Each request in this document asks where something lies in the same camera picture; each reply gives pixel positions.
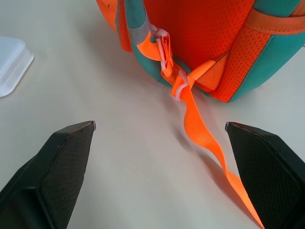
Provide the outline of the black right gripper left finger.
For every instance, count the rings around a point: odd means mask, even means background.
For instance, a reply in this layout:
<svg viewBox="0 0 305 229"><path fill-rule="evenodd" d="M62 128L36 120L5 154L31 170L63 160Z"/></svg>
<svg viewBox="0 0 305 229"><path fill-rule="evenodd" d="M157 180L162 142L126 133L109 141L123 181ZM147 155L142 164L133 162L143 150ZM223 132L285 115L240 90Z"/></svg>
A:
<svg viewBox="0 0 305 229"><path fill-rule="evenodd" d="M0 191L0 229L66 229L88 163L94 121L54 132Z"/></svg>

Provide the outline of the orange and teal backpack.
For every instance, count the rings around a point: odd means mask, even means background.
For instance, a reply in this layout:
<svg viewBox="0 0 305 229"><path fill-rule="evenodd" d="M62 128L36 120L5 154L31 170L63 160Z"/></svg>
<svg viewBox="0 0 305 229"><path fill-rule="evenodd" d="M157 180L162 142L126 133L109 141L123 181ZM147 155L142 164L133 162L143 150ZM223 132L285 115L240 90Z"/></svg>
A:
<svg viewBox="0 0 305 229"><path fill-rule="evenodd" d="M219 161L264 228L203 122L192 88L224 103L264 84L305 44L305 0L96 0L105 20L157 81L186 105L184 129Z"/></svg>

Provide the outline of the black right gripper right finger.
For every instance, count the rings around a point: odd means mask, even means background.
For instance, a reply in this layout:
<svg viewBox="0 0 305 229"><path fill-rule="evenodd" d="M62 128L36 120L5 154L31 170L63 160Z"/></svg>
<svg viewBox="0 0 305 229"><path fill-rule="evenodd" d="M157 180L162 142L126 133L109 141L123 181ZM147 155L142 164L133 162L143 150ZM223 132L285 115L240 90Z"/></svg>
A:
<svg viewBox="0 0 305 229"><path fill-rule="evenodd" d="M248 197L265 229L305 229L305 162L277 135L225 126Z"/></svg>

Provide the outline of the clear plastic container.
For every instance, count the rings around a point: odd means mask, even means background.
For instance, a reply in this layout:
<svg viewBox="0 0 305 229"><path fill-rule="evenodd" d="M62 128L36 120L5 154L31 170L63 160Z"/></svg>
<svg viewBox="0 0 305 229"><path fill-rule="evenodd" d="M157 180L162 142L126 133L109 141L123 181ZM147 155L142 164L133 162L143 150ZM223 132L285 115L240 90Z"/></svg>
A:
<svg viewBox="0 0 305 229"><path fill-rule="evenodd" d="M33 60L23 40L0 36L0 97L16 88Z"/></svg>

